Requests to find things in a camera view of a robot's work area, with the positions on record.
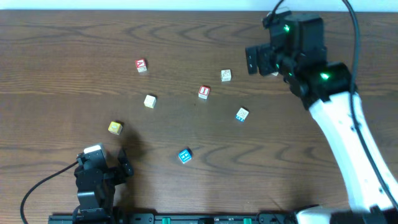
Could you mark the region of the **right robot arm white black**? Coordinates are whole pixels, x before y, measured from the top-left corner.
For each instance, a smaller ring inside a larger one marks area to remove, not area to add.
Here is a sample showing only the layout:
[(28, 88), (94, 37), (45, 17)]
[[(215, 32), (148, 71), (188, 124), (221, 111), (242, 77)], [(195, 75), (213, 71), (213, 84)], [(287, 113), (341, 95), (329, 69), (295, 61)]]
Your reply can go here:
[(348, 67), (327, 60), (322, 18), (272, 12), (262, 23), (270, 41), (246, 49), (248, 72), (283, 76), (323, 131), (349, 199), (347, 209), (311, 205), (287, 223), (396, 223), (397, 181), (367, 126)]

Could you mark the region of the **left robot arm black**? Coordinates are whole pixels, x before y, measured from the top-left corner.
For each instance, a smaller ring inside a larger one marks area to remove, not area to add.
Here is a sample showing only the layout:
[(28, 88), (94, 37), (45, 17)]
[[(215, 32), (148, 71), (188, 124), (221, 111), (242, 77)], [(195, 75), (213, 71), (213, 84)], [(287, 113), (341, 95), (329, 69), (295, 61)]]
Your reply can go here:
[(72, 215), (73, 223), (128, 223), (127, 215), (115, 207), (114, 194), (116, 186), (124, 184), (134, 170), (122, 148), (118, 154), (118, 164), (108, 167), (102, 150), (81, 153), (76, 161), (74, 171), (77, 196), (80, 203), (77, 212)]

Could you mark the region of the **red letter I block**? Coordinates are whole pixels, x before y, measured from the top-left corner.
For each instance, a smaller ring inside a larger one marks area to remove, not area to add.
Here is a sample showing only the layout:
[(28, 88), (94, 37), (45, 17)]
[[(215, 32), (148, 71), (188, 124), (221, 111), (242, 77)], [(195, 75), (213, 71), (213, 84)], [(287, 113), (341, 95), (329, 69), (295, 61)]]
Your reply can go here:
[(208, 99), (208, 96), (210, 94), (210, 87), (208, 86), (201, 86), (199, 91), (198, 91), (198, 97), (204, 100)]

